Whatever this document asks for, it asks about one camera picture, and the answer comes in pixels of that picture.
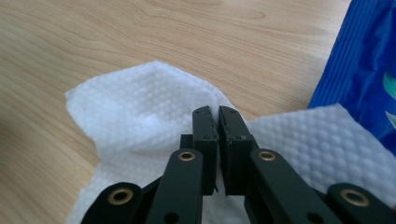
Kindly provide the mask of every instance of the wooden table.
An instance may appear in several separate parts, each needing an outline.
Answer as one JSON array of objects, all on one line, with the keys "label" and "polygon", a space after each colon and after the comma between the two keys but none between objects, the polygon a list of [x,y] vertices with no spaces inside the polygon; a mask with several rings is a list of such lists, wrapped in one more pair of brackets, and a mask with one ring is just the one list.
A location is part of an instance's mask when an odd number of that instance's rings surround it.
[{"label": "wooden table", "polygon": [[0,223],[65,223],[98,162],[64,93],[160,60],[247,119],[306,108],[347,0],[0,2]]}]

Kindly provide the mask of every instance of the wet wipe packet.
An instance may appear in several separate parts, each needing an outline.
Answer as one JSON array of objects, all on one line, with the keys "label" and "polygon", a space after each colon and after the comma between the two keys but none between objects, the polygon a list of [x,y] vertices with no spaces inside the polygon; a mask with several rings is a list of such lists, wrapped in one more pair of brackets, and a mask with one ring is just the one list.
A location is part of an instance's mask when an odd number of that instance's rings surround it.
[{"label": "wet wipe packet", "polygon": [[396,155],[396,0],[352,0],[309,108],[341,104]]}]

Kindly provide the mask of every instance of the table surface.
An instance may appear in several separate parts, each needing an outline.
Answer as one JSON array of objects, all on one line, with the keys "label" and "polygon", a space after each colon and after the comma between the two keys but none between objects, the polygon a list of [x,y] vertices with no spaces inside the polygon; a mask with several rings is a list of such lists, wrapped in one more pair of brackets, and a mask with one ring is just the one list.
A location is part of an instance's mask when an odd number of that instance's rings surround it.
[{"label": "table surface", "polygon": [[305,109],[347,0],[3,0],[0,222],[65,223],[98,163],[64,93],[160,60],[208,80],[247,119]]}]

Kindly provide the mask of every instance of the textured white cloth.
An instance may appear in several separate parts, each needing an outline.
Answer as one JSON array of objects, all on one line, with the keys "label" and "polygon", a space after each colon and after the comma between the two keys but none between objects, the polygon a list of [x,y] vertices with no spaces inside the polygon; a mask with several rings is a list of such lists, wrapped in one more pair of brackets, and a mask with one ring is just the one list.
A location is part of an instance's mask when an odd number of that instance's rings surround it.
[{"label": "textured white cloth", "polygon": [[[216,87],[165,63],[152,62],[90,80],[66,93],[70,115],[101,159],[67,221],[77,224],[98,194],[118,182],[146,186],[161,176],[180,135],[192,133],[191,112],[233,107]],[[348,182],[396,203],[396,159],[340,105],[258,118],[247,126],[260,147],[281,153],[301,177],[325,192]],[[248,223],[242,197],[204,197],[203,223]]]}]

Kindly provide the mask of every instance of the blue plastic wrapper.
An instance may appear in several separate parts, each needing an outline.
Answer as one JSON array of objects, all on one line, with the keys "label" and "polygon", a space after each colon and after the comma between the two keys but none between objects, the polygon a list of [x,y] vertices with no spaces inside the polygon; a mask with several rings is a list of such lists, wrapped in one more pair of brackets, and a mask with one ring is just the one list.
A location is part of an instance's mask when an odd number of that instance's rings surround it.
[{"label": "blue plastic wrapper", "polygon": [[308,107],[336,103],[396,155],[396,0],[351,2]]}]

